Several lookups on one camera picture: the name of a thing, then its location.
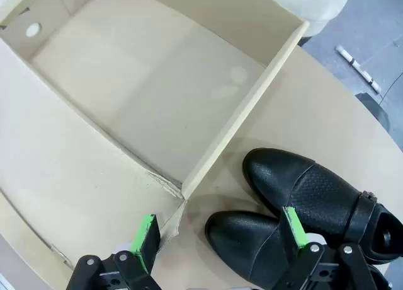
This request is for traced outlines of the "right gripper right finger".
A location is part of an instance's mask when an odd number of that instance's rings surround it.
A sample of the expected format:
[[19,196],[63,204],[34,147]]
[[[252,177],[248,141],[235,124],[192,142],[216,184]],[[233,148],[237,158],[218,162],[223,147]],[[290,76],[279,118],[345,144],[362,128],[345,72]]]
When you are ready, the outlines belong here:
[[281,209],[280,234],[288,267],[274,289],[377,288],[358,245],[347,243],[332,249],[309,242],[293,207]]

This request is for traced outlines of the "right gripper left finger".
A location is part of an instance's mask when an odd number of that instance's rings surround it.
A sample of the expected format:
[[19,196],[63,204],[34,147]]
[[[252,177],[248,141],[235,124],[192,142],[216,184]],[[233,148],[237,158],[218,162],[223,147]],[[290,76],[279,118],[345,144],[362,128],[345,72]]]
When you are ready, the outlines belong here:
[[129,250],[101,260],[84,255],[77,262],[68,289],[160,289],[151,276],[161,235],[156,215],[146,214]]

